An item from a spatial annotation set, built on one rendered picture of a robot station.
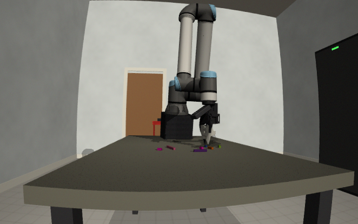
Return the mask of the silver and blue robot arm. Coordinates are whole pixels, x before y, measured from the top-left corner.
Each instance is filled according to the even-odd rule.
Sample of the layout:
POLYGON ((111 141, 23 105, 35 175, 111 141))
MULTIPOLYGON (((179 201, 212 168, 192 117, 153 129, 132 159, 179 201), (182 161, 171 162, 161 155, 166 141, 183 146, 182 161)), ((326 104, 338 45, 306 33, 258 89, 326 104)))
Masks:
POLYGON ((184 7, 178 20, 180 40, 177 76, 169 82, 165 114, 188 115, 187 101, 216 102, 217 76, 209 71, 213 23, 216 8, 211 4, 192 3, 184 7), (193 23, 197 20, 197 42, 194 77, 191 77, 193 23))

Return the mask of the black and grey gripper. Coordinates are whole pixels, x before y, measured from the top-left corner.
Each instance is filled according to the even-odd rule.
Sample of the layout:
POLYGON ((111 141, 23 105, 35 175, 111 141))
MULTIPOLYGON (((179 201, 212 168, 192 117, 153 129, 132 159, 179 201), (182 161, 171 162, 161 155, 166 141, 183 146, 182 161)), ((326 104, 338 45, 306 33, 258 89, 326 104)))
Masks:
POLYGON ((203 142, 205 144, 205 136, 206 136, 206 142, 207 144, 209 144, 210 137, 216 134, 216 131, 213 130, 213 124, 220 123, 220 114, 218 114, 218 103, 202 102, 202 105, 211 106, 211 109, 200 117, 200 123, 199 123, 203 142), (218 121, 218 117, 219 117, 219 121, 218 121))

